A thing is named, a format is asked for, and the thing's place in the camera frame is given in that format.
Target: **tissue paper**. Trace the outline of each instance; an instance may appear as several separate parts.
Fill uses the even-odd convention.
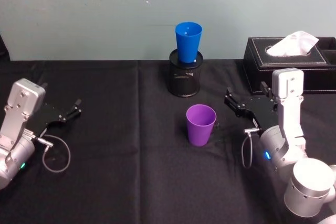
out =
[[[266,52],[271,56],[303,56],[319,41],[304,31],[297,31],[276,43]]]

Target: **leather tissue box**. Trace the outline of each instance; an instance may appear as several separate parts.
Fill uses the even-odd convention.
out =
[[[248,38],[243,65],[252,93],[261,93],[262,81],[271,87],[276,69],[298,68],[304,71],[304,93],[336,93],[336,39],[317,37],[319,41],[304,56],[271,56],[266,50],[284,37]]]

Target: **gray cable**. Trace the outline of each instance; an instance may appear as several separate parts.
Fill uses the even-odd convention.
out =
[[[42,163],[43,163],[44,167],[45,167],[48,171],[50,171],[50,172],[52,172],[52,173],[62,173],[62,172],[64,172],[64,171],[69,167],[69,165],[70,165],[70,161],[71,161],[71,152],[70,152],[70,148],[69,148],[69,146],[68,146],[67,143],[66,143],[63,139],[61,139],[60,137],[53,136],[53,135],[43,135],[43,137],[44,137],[44,136],[46,136],[46,137],[51,137],[51,138],[60,140],[62,143],[64,143],[64,145],[65,145],[65,147],[67,148],[68,153],[69,153],[69,158],[68,158],[68,163],[67,163],[67,165],[66,165],[63,169],[61,169],[61,170],[53,170],[53,169],[50,169],[50,168],[46,165],[45,159],[46,159],[46,153],[47,153],[47,152],[44,152],[44,153],[43,153],[43,156],[42,156]]]
[[[249,162],[249,164],[248,164],[248,166],[246,166],[245,165],[245,161],[244,161],[244,146],[245,146],[245,143],[246,143],[246,141],[247,141],[247,139],[250,139],[250,162]],[[253,159],[253,144],[252,144],[252,136],[251,135],[247,135],[247,137],[244,139],[244,141],[243,141],[243,144],[242,144],[242,149],[241,149],[241,161],[242,161],[242,163],[243,163],[243,167],[245,168],[245,169],[250,169],[251,168],[251,165],[252,165],[252,159]]]

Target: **mesh cylinder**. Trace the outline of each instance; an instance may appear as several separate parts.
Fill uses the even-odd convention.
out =
[[[192,63],[180,62],[177,49],[169,56],[169,91],[178,97],[191,97],[200,90],[199,77],[203,56],[197,53],[196,60]]]

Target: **black tablecloth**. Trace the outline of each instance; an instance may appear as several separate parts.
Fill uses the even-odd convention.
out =
[[[240,60],[205,61],[201,90],[191,98],[167,91],[167,68],[167,61],[1,63],[0,104],[14,81],[27,78],[48,82],[45,101],[59,108],[81,98],[83,114],[54,129],[71,148],[69,169],[46,171],[37,147],[0,191],[0,223],[317,223],[331,215],[327,206],[312,219],[285,209],[284,185],[258,139],[253,167],[242,168],[243,129],[251,124],[224,105],[227,86],[249,97]],[[327,164],[336,164],[335,98],[305,95],[302,104],[307,153]],[[197,103],[217,112],[201,148],[189,145],[185,127],[185,112]]]

